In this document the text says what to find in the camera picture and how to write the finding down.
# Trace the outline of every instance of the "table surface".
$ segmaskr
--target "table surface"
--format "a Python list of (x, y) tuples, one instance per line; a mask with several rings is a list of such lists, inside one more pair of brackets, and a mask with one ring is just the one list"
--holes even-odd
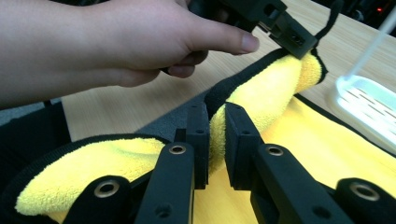
[[(329, 9), (309, 0), (283, 2), (289, 14), (312, 34), (326, 24)], [(302, 95), (330, 111), (326, 96), (334, 81), (351, 69), (377, 33), (340, 15), (318, 46), (318, 53), (330, 72), (323, 83)], [(105, 133), (133, 133), (278, 48), (264, 32), (256, 29), (254, 35), (262, 43), (257, 52), (243, 56), (210, 52), (207, 60), (197, 66), (194, 76), (186, 79), (160, 75), (153, 82), (136, 88), (107, 87), (63, 97), (72, 140)], [(396, 38), (386, 36), (359, 75), (396, 92), (395, 52)], [(249, 194), (233, 191), (225, 170), (214, 174), (209, 181), (206, 190), (195, 191), (194, 223), (257, 222)]]

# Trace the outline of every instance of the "yellow towel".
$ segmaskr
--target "yellow towel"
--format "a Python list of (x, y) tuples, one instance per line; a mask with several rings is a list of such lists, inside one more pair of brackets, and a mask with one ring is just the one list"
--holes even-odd
[(317, 181), (333, 189), (341, 178), (358, 177), (396, 197), (396, 159), (297, 98), (262, 139), (286, 147)]
[(122, 135), (84, 141), (90, 143), (82, 147), (76, 143), (76, 148), (72, 144), (70, 152), (32, 176), (16, 201), (18, 213), (47, 215), (62, 223), (78, 195), (93, 180), (104, 175), (120, 175), (133, 181), (154, 168), (164, 146), (156, 138), (122, 138)]
[[(210, 120), (209, 172), (213, 174), (222, 165), (225, 154), (225, 102), (245, 108), (259, 132), (266, 130), (285, 111), (294, 93), (318, 84), (326, 70), (316, 55), (308, 53), (301, 60), (276, 50), (266, 57), (260, 72), (253, 64), (240, 74), (223, 80), (212, 88), (205, 101), (209, 111), (215, 111)], [(235, 88), (223, 91), (234, 83)]]

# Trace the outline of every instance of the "hand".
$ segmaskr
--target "hand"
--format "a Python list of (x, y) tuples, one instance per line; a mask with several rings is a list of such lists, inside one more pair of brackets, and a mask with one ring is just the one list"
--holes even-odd
[(0, 109), (96, 87), (141, 85), (163, 67), (188, 77), (208, 50), (244, 54), (259, 47), (250, 33), (199, 18), (187, 4), (0, 0)]
[[(186, 0), (111, 0), (91, 7), (86, 15), (95, 18), (92, 33), (113, 50), (105, 61), (123, 62), (124, 68), (139, 73), (170, 66), (171, 75), (188, 77), (209, 49), (243, 54), (258, 48), (258, 39), (250, 33), (199, 18), (187, 10), (187, 4)], [(133, 76), (124, 75), (121, 86), (133, 86)]]

